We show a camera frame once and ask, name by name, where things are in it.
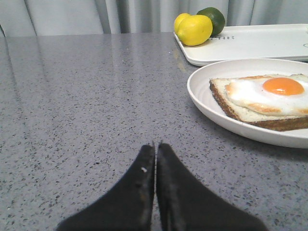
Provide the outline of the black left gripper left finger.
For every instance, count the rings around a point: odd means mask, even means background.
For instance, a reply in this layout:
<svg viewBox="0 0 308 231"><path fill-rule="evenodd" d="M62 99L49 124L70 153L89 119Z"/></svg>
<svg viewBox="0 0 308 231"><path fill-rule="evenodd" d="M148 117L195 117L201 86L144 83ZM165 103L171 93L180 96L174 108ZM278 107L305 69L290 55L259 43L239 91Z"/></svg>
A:
<svg viewBox="0 0 308 231"><path fill-rule="evenodd" d="M103 197L58 225L59 231L149 231L155 150L141 147L125 175Z"/></svg>

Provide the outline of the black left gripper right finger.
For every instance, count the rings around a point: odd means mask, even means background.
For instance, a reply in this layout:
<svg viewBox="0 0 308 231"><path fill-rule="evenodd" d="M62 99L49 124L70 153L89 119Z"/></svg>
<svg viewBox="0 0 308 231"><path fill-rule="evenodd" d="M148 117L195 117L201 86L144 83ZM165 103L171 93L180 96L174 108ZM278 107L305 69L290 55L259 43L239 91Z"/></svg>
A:
<svg viewBox="0 0 308 231"><path fill-rule="evenodd" d="M206 188L169 144L158 147L156 195L164 231L265 231L258 218Z"/></svg>

